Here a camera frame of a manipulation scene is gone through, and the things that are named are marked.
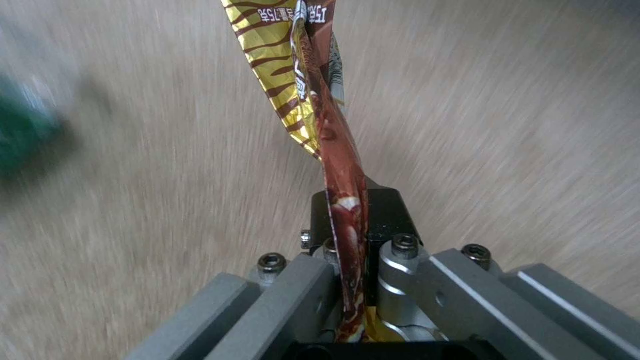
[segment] gold striped wrapper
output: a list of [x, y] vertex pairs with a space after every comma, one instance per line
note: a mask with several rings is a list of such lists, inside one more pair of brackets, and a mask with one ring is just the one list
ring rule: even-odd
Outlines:
[[320, 159], [316, 117], [300, 101], [291, 56], [296, 0], [222, 0], [246, 59], [291, 137]]

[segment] chocolate wrapper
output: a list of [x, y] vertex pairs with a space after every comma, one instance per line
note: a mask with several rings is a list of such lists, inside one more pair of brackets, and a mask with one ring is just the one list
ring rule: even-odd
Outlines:
[[342, 62], [332, 33], [335, 0], [222, 3], [287, 131], [323, 163], [344, 299], [336, 341], [358, 341], [365, 329], [369, 202], [360, 159], [341, 112]]

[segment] wood grain surface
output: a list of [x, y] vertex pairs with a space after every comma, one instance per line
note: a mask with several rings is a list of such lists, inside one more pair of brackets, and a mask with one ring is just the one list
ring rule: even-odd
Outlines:
[[[429, 251], [544, 262], [640, 318], [633, 3], [339, 0], [364, 169], [401, 191]], [[216, 273], [300, 251], [320, 164], [218, 1], [0, 14], [81, 75], [63, 136], [0, 190], [1, 359], [122, 358]]]

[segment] green object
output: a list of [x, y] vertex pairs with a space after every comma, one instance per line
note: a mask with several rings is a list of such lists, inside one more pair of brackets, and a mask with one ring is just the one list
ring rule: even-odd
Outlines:
[[28, 96], [7, 85], [0, 84], [0, 177], [13, 174], [60, 128], [55, 117], [38, 111]]

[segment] bolt head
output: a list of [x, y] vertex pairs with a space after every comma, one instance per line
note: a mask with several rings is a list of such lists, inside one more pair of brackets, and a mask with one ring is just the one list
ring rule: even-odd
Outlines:
[[300, 247], [302, 250], [311, 249], [311, 231], [302, 230], [300, 232]]
[[468, 244], [462, 248], [462, 254], [481, 268], [489, 271], [491, 267], [491, 252], [486, 247], [478, 244]]
[[397, 234], [392, 240], [391, 250], [400, 258], [413, 259], [418, 256], [420, 241], [411, 234]]
[[287, 267], [287, 260], [277, 252], [264, 254], [258, 259], [258, 270], [263, 274], [279, 274]]

